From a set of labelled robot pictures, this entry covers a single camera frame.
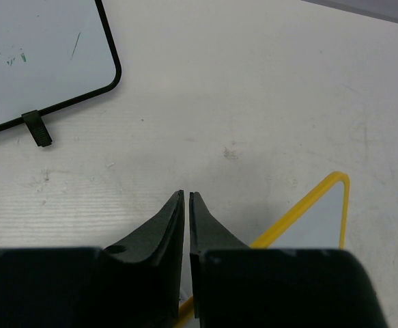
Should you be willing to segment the black framed whiteboard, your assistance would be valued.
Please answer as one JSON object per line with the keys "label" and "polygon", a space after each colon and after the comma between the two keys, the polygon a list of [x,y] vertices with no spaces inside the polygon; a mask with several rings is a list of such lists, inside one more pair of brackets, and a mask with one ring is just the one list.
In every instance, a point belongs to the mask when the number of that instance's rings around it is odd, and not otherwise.
{"label": "black framed whiteboard", "polygon": [[0,1],[0,132],[49,146],[42,118],[114,89],[122,67],[101,1]]}

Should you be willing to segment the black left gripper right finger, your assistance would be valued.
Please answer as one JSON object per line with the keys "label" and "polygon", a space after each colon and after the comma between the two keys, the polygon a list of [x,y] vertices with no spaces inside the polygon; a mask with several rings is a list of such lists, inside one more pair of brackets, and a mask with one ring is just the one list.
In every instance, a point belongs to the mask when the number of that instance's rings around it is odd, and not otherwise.
{"label": "black left gripper right finger", "polygon": [[195,318],[200,317],[201,265],[199,257],[210,249],[249,249],[209,212],[199,192],[189,196],[190,267]]}

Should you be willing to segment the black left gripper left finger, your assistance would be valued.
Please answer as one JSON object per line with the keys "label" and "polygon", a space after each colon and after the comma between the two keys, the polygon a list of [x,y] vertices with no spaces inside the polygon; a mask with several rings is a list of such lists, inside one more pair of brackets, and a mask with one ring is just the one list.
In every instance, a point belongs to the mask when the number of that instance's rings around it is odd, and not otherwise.
{"label": "black left gripper left finger", "polygon": [[129,235],[105,248],[116,267],[106,282],[108,308],[127,327],[172,327],[179,313],[184,243],[184,192]]}

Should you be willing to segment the yellow framed whiteboard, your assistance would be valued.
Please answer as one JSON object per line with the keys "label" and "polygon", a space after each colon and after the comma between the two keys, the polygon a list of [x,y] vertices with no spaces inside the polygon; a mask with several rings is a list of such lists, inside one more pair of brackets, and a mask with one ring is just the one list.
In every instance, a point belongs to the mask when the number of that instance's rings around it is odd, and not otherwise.
{"label": "yellow framed whiteboard", "polygon": [[350,181],[333,172],[249,249],[210,249],[201,265],[200,317],[193,295],[178,327],[301,327],[319,315],[323,274],[310,270],[321,249],[344,245]]}

